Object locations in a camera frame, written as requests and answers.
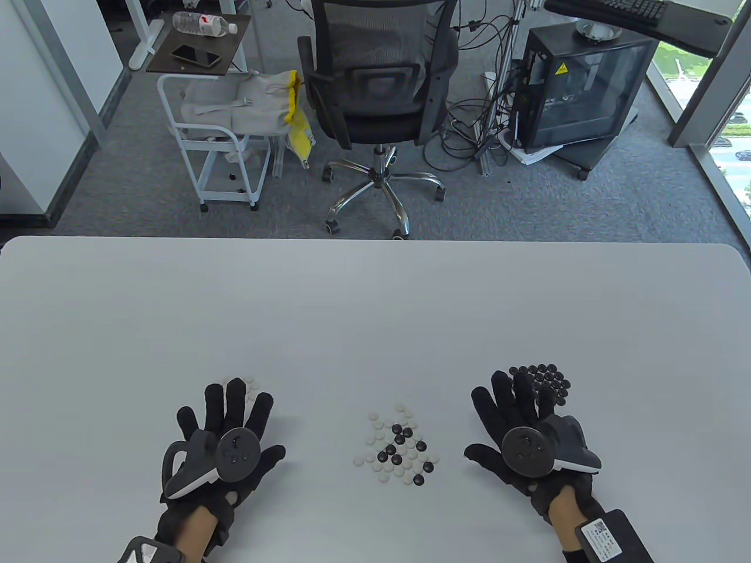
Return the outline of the person's left hand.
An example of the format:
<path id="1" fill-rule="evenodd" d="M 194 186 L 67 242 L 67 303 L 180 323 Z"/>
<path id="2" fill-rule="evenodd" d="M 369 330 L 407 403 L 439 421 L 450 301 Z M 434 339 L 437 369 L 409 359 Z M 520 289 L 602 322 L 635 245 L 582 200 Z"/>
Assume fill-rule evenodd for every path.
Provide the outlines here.
<path id="1" fill-rule="evenodd" d="M 253 432 L 258 439 L 265 434 L 274 404 L 268 392 L 258 394 L 248 416 L 245 415 L 246 383 L 242 378 L 234 378 L 225 386 L 208 385 L 204 399 L 203 428 L 199 428 L 192 407 L 182 406 L 177 412 L 177 423 L 186 442 L 197 432 L 223 439 L 236 428 Z M 185 561 L 203 561 L 212 550 L 226 543 L 236 509 L 284 458 L 285 447 L 273 445 L 260 453 L 258 464 L 242 480 L 235 483 L 216 480 L 202 484 L 195 491 L 174 500 L 162 497 L 160 501 L 166 509 L 159 518 L 155 540 L 179 550 Z"/>

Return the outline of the person's right hand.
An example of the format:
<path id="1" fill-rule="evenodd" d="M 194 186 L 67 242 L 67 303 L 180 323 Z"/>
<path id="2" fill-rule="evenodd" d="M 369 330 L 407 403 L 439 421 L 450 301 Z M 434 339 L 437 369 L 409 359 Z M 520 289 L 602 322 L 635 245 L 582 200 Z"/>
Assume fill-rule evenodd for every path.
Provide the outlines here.
<path id="1" fill-rule="evenodd" d="M 565 486 L 574 490 L 580 512 L 588 520 L 604 514 L 603 507 L 593 496 L 593 475 L 574 471 L 557 471 L 545 477 L 529 478 L 512 471 L 502 455 L 502 440 L 514 428 L 532 427 L 554 414 L 555 400 L 552 391 L 543 389 L 534 397 L 533 384 L 525 375 L 517 373 L 510 378 L 496 371 L 491 379 L 492 390 L 478 386 L 472 390 L 474 408 L 496 448 L 471 443 L 464 456 L 496 475 L 504 484 L 530 499 L 531 505 L 545 522 L 550 523 L 550 507 Z"/>

